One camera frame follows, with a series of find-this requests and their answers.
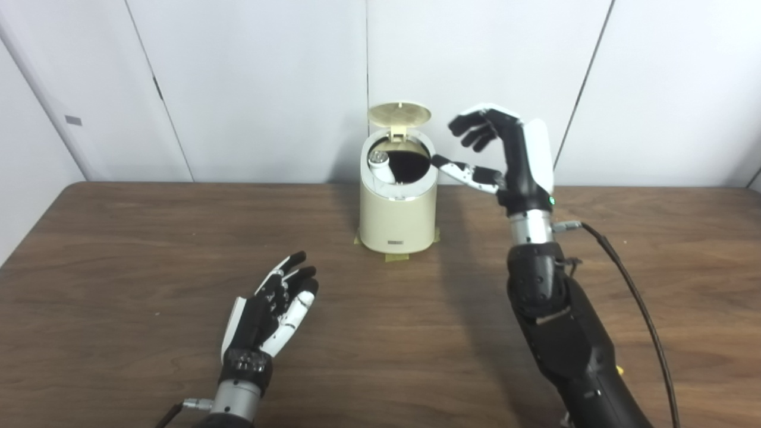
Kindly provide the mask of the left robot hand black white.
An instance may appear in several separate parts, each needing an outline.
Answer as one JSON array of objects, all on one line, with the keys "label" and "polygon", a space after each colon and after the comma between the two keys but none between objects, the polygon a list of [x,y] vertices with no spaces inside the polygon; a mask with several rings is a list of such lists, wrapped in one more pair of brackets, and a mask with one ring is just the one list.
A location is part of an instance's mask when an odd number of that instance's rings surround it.
[{"label": "left robot hand black white", "polygon": [[255,292],[234,301],[221,344],[218,381],[250,382],[266,393],[273,360],[288,344],[315,302],[314,266],[302,266],[304,250],[286,257],[266,274]]}]

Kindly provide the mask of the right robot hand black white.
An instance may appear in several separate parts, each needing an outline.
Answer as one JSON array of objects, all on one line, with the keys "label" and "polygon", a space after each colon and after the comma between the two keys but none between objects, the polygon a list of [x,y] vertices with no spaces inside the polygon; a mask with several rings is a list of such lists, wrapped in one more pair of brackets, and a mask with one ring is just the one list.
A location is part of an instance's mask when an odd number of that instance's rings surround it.
[{"label": "right robot hand black white", "polygon": [[496,195],[509,216],[554,210],[554,159],[546,124],[524,122],[519,114],[492,103],[481,103],[457,115],[448,129],[465,148],[482,152],[494,140],[502,143],[505,170],[477,167],[433,155],[440,172],[481,192]]}]

